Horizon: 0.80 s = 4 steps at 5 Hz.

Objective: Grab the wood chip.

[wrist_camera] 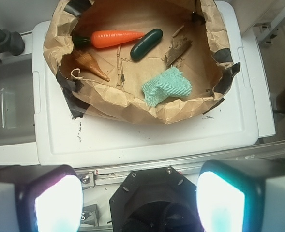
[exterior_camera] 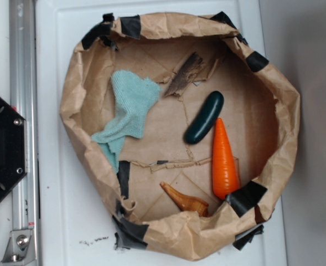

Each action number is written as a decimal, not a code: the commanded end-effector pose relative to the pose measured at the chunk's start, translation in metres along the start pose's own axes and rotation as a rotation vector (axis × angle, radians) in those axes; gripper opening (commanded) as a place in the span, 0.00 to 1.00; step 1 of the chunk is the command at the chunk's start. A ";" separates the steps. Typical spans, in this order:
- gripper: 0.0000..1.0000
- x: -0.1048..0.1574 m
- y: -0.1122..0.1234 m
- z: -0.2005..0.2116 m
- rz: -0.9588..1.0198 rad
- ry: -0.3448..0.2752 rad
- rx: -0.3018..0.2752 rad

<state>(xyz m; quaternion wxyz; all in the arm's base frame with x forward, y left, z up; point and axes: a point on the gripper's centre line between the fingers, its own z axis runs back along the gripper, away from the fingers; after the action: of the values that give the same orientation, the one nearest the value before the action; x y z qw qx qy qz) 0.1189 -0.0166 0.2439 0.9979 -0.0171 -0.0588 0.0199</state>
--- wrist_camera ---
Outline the gripper left finger with light pad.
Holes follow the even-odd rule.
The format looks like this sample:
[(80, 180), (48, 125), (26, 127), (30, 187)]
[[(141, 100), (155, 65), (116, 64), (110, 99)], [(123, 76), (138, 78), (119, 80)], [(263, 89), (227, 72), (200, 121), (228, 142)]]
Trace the gripper left finger with light pad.
[(71, 166), (0, 166), (0, 232), (76, 232), (82, 208)]

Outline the gripper right finger with light pad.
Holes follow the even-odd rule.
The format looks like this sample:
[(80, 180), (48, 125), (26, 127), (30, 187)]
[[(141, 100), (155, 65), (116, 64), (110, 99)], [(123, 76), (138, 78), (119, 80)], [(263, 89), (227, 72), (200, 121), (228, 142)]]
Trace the gripper right finger with light pad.
[(285, 158), (210, 159), (196, 202), (207, 232), (285, 232)]

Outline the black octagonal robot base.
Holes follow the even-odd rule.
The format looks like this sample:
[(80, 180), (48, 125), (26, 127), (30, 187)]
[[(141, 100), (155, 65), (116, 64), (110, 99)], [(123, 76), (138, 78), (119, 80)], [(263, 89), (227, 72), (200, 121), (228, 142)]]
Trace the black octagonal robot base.
[(109, 200), (115, 232), (202, 232), (196, 185), (171, 166), (131, 171)]

